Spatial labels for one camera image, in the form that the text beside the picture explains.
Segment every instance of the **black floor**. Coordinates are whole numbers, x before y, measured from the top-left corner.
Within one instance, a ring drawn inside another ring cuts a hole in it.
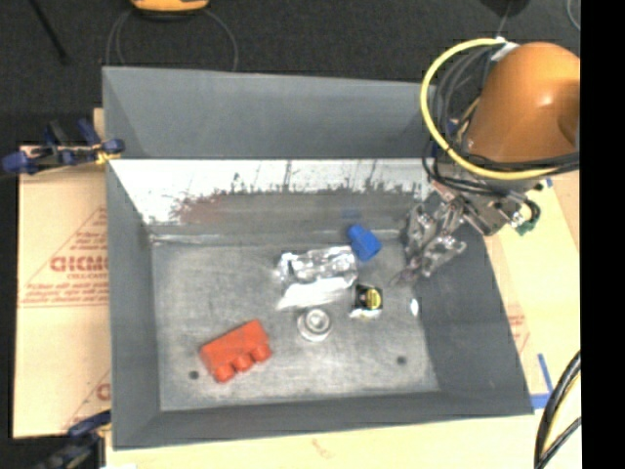
[[[0,0],[0,156],[39,141],[102,101],[105,63],[228,70],[228,33],[207,15],[154,22],[128,0],[38,0],[71,63],[63,65],[28,0]],[[419,81],[444,49],[498,31],[580,55],[581,0],[213,0],[236,40],[239,71]],[[58,441],[10,441],[16,300],[15,180],[0,177],[0,467],[35,461]]]

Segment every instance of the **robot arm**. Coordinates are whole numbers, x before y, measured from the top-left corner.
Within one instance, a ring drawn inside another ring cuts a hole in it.
[[[428,70],[420,100],[435,193],[406,218],[403,279],[428,277],[462,253],[466,245],[453,233],[464,223],[482,235],[507,225],[531,231],[540,209],[527,192],[579,168],[580,61],[560,46],[459,44]]]

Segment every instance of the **blue clamp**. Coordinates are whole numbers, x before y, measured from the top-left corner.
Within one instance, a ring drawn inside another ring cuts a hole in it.
[[[56,120],[48,123],[43,145],[26,151],[15,151],[2,158],[2,168],[10,174],[36,174],[42,170],[96,161],[101,155],[119,154],[125,150],[121,139],[102,141],[94,126],[86,119],[77,122],[83,146],[73,145]]]
[[[382,248],[376,235],[360,224],[354,224],[348,229],[348,237],[352,241],[352,250],[361,261],[372,259]]]

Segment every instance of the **red block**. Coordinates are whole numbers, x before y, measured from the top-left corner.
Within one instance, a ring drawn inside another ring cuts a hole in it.
[[[271,356],[269,337],[258,320],[249,321],[204,344],[199,350],[204,365],[218,382],[228,382],[237,372]]]

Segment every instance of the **blue object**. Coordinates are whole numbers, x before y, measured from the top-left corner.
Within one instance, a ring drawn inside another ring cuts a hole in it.
[[[96,413],[89,418],[86,418],[77,424],[71,426],[67,430],[67,434],[70,438],[81,438],[99,427],[109,424],[111,420],[110,410],[105,410],[100,413]]]
[[[547,369],[547,362],[545,361],[545,357],[542,353],[538,354],[538,362],[540,363],[540,369],[543,372],[543,377],[545,378],[545,383],[547,384],[547,391],[549,392],[531,395],[531,405],[535,410],[544,408],[554,392],[554,384],[551,381],[551,376],[549,375],[549,370]]]
[[[352,241],[352,250],[361,261],[372,259],[382,248],[376,235],[360,224],[348,229],[348,237]]]
[[[9,174],[34,174],[37,164],[24,151],[16,151],[2,158],[2,169]]]
[[[74,166],[98,160],[104,154],[119,154],[126,147],[121,139],[102,141],[94,126],[86,118],[78,120],[78,129],[87,146],[74,145],[57,120],[44,130],[43,145],[30,154],[16,151],[2,158],[2,168],[10,174],[36,174],[55,167]]]

